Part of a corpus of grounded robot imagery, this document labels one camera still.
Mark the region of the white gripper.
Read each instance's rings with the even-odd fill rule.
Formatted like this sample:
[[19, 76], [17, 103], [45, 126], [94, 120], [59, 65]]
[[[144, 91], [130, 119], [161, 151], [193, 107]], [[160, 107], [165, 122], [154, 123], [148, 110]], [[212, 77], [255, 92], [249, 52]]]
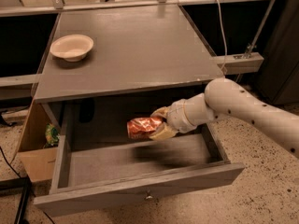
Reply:
[[151, 116], [166, 119], [167, 123], [162, 123], [157, 130], [152, 133], [149, 138], [154, 141], [162, 141], [174, 137], [179, 133], [188, 133], [196, 129], [196, 126], [192, 125], [185, 114], [186, 100], [181, 99], [169, 107], [164, 106], [155, 110]]

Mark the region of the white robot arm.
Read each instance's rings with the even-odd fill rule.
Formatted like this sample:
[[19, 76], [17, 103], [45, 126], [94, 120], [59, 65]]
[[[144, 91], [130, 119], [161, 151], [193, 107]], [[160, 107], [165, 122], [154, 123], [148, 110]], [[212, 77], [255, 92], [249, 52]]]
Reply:
[[227, 78], [214, 79], [204, 92], [159, 108], [152, 115], [165, 119], [149, 136], [152, 140], [172, 138], [231, 116], [252, 125], [299, 158], [299, 117], [258, 100]]

